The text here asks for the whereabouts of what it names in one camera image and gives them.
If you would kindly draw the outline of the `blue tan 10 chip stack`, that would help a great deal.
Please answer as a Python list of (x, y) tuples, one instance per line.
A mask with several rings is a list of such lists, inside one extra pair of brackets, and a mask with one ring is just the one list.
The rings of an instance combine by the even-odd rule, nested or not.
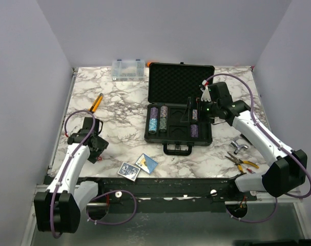
[(198, 110), (193, 109), (192, 110), (192, 121), (197, 121), (198, 120)]

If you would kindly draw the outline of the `purple 500 chip stack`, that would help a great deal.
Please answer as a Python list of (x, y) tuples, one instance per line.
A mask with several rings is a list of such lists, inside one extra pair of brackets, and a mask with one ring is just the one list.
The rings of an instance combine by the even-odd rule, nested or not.
[(198, 138), (198, 125), (191, 125), (191, 138)]

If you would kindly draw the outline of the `ace of spades card deck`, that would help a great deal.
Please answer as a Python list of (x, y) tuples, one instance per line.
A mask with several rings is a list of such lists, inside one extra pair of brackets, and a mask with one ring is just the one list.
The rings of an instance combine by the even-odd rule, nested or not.
[(143, 153), (139, 156), (134, 165), (141, 168), (147, 174), (151, 174), (158, 166), (158, 162)]

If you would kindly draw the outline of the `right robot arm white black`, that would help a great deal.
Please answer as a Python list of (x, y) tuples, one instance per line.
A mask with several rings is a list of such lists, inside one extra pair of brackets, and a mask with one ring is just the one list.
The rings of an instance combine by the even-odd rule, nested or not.
[(252, 105), (243, 100), (234, 101), (225, 82), (203, 84), (201, 97), (187, 100), (189, 122), (193, 121), (195, 112), (199, 122), (209, 122), (212, 118), (225, 120), (247, 138), (269, 166), (264, 173), (236, 177), (235, 183), (227, 188), (231, 200), (238, 201), (249, 191), (267, 192), (274, 197), (287, 195), (309, 179), (307, 154), (303, 150), (296, 151), (279, 140), (255, 116)]

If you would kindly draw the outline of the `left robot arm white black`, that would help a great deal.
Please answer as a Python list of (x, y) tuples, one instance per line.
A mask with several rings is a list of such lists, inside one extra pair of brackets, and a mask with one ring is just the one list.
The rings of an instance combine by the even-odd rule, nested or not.
[(96, 163), (109, 143), (100, 137), (103, 122), (85, 117), (82, 128), (68, 137), (66, 156), (55, 178), (34, 197), (37, 228), (56, 237), (75, 233), (83, 208), (92, 200), (104, 199), (105, 190), (93, 181), (77, 184), (86, 162)]

